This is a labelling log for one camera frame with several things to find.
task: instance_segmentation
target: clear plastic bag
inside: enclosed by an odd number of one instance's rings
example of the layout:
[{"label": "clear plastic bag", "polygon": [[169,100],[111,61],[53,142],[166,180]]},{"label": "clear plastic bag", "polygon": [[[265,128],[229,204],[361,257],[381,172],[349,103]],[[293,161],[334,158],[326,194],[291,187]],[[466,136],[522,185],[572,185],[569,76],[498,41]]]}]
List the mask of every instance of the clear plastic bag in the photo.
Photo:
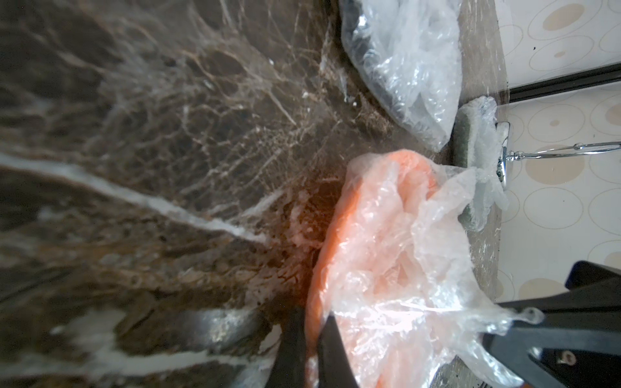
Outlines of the clear plastic bag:
[{"label": "clear plastic bag", "polygon": [[477,168],[473,200],[460,215],[466,230],[482,230],[494,203],[502,210],[509,207],[496,173],[507,136],[496,130],[496,109],[496,100],[483,96],[460,107],[455,118],[455,164]]},{"label": "clear plastic bag", "polygon": [[525,318],[493,304],[474,278],[457,217],[475,182],[474,169],[408,150],[349,164],[307,302],[310,386],[331,312],[360,388],[428,387],[456,355],[494,386],[522,383],[481,344],[480,333]]},{"label": "clear plastic bag", "polygon": [[439,151],[461,92],[460,0],[340,0],[341,40],[386,112]]}]

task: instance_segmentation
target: wall tile with circle pattern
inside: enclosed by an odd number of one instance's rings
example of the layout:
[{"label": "wall tile with circle pattern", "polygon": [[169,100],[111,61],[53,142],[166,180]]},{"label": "wall tile with circle pattern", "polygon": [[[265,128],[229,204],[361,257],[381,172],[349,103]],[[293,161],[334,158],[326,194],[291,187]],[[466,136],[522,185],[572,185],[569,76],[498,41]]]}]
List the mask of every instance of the wall tile with circle pattern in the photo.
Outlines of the wall tile with circle pattern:
[{"label": "wall tile with circle pattern", "polygon": [[[621,140],[620,88],[510,104],[512,150]],[[498,302],[563,292],[579,260],[621,268],[621,151],[524,160],[513,169],[502,213]]]},{"label": "wall tile with circle pattern", "polygon": [[621,62],[621,0],[495,0],[509,86]]}]

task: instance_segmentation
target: food bag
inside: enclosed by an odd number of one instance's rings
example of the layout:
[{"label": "food bag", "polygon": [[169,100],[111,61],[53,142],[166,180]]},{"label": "food bag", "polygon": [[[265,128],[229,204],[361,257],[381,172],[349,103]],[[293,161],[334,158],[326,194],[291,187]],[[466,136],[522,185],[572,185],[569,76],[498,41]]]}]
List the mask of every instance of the food bag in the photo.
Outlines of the food bag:
[{"label": "food bag", "polygon": [[461,0],[340,0],[341,41],[386,112],[425,146],[451,137],[461,93]]},{"label": "food bag", "polygon": [[456,355],[494,386],[523,383],[481,344],[481,333],[525,318],[493,304],[474,278],[457,217],[475,184],[474,169],[409,150],[351,161],[307,301],[309,386],[329,314],[360,388],[428,387]]},{"label": "food bag", "polygon": [[460,215],[466,230],[480,232],[494,203],[501,210],[509,208],[509,199],[497,175],[507,133],[496,130],[496,109],[496,100],[483,96],[460,107],[455,118],[455,165],[477,168],[474,198]]}]

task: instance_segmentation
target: salmon fillet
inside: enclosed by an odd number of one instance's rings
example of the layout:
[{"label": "salmon fillet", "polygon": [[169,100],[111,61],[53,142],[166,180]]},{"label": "salmon fillet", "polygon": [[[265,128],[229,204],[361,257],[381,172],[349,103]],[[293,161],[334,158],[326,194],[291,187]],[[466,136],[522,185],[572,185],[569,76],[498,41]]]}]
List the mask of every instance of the salmon fillet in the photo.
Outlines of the salmon fillet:
[{"label": "salmon fillet", "polygon": [[[433,196],[437,189],[429,162],[413,151],[365,155],[350,164],[345,187],[314,268],[307,301],[305,330],[310,386],[317,381],[317,339],[330,311],[338,308],[332,305],[332,296],[344,294],[339,293],[339,287],[347,287],[348,293],[353,291],[352,287],[358,288],[365,301],[389,300],[395,290],[399,292],[400,284],[405,290],[421,276],[420,268],[402,259],[407,248],[404,244],[409,243],[407,225],[415,219],[421,201]],[[378,341],[385,340],[385,329],[372,327],[377,322],[371,322],[374,320],[371,315],[369,312],[366,319],[337,315],[339,330],[361,388],[369,386],[368,382],[375,382],[371,387],[390,387],[390,369],[411,358],[412,352],[399,354],[398,349],[391,350],[386,343],[377,349],[385,352],[384,355],[375,354],[372,359],[360,357],[366,352],[359,347],[372,342],[373,336],[382,336]],[[365,321],[371,327],[364,329]],[[416,333],[410,335],[415,340]]]}]

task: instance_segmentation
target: plastic wrap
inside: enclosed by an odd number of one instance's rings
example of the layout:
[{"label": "plastic wrap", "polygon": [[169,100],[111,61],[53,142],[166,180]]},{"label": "plastic wrap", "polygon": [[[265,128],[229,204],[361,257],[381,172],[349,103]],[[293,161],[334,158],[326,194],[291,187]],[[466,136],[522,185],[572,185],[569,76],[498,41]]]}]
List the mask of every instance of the plastic wrap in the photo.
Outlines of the plastic wrap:
[{"label": "plastic wrap", "polygon": [[481,345],[480,333],[532,318],[493,304],[474,278],[457,217],[475,182],[474,169],[407,150],[349,164],[307,301],[310,386],[331,312],[360,388],[428,387],[456,355],[494,386],[522,383]]},{"label": "plastic wrap", "polygon": [[482,230],[494,203],[502,210],[509,207],[496,173],[502,142],[507,136],[496,130],[496,108],[492,97],[483,96],[460,107],[455,118],[455,164],[477,168],[473,200],[460,215],[467,230]]},{"label": "plastic wrap", "polygon": [[433,151],[461,92],[460,0],[340,0],[341,40],[388,114]]}]

